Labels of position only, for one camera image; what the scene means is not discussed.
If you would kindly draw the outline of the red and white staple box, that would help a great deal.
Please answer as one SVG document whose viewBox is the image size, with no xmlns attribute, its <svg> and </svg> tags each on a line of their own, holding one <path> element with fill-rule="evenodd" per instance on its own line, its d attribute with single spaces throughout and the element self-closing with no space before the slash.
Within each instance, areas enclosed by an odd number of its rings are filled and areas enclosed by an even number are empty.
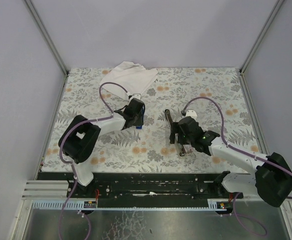
<svg viewBox="0 0 292 240">
<path fill-rule="evenodd" d="M 193 152 L 193 148 L 190 144 L 183 144 L 182 145 L 182 150 L 184 152 L 184 154 L 191 154 Z"/>
</svg>

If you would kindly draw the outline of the beige stapler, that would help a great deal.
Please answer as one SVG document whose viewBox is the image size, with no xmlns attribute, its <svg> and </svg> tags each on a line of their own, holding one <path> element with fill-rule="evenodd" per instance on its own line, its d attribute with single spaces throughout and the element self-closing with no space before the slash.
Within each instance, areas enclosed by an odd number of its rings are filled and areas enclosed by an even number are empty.
<svg viewBox="0 0 292 240">
<path fill-rule="evenodd" d="M 172 120 L 170 111 L 168 109 L 164 110 L 164 115 L 165 115 L 165 118 L 166 118 L 167 122 L 169 123 L 170 130 L 172 130 L 173 120 Z M 176 148 L 176 151 L 178 152 L 178 155 L 180 157 L 184 157 L 186 155 L 186 153 L 184 151 L 184 147 L 181 144 L 178 143 L 176 137 L 175 137 L 174 141 L 172 141 L 172 136 L 173 135 L 170 134 L 170 137 L 169 137 L 170 144 L 174 144 L 175 148 Z"/>
</svg>

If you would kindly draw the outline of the blue stapler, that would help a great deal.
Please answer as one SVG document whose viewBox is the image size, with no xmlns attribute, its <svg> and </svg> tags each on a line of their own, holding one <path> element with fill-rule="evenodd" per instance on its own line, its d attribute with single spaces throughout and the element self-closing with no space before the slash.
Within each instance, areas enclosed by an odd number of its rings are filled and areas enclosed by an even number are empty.
<svg viewBox="0 0 292 240">
<path fill-rule="evenodd" d="M 141 125 L 137 125 L 136 129 L 137 130 L 141 130 L 143 128 L 143 124 L 144 124 L 144 114 L 145 114 L 145 106 L 143 106 L 143 108 L 141 109 L 141 118 L 139 119 L 141 121 Z"/>
</svg>

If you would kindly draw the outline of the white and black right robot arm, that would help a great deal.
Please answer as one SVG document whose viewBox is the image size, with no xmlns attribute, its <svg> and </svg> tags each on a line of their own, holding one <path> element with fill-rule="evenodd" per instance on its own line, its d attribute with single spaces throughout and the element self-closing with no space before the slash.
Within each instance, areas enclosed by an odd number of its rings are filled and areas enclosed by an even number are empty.
<svg viewBox="0 0 292 240">
<path fill-rule="evenodd" d="M 224 159 L 245 170 L 242 182 L 238 176 L 223 178 L 222 185 L 229 192 L 258 195 L 267 204 L 280 207 L 292 191 L 292 171 L 280 154 L 246 152 L 226 143 L 222 135 L 202 130 L 190 116 L 171 123 L 170 143 L 191 145 L 197 152 Z"/>
</svg>

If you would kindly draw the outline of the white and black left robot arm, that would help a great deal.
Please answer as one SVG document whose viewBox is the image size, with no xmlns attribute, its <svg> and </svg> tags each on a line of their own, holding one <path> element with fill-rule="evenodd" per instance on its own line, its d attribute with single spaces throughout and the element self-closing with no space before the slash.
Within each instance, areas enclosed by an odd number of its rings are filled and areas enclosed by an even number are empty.
<svg viewBox="0 0 292 240">
<path fill-rule="evenodd" d="M 60 157 L 71 158 L 75 180 L 88 186 L 93 180 L 93 173 L 88 168 L 89 158 L 98 137 L 114 131 L 143 126 L 145 104 L 138 98 L 131 98 L 128 105 L 114 111 L 111 116 L 88 120 L 77 115 L 70 123 L 58 142 Z"/>
</svg>

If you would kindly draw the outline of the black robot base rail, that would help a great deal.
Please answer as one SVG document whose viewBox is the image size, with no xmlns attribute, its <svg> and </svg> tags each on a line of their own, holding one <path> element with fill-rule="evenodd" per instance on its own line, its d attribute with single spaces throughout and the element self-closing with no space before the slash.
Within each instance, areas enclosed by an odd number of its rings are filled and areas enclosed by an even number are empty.
<svg viewBox="0 0 292 240">
<path fill-rule="evenodd" d="M 68 181 L 71 198 L 95 200 L 99 207 L 207 207 L 235 196 L 222 186 L 223 173 L 95 173 L 88 186 Z"/>
</svg>

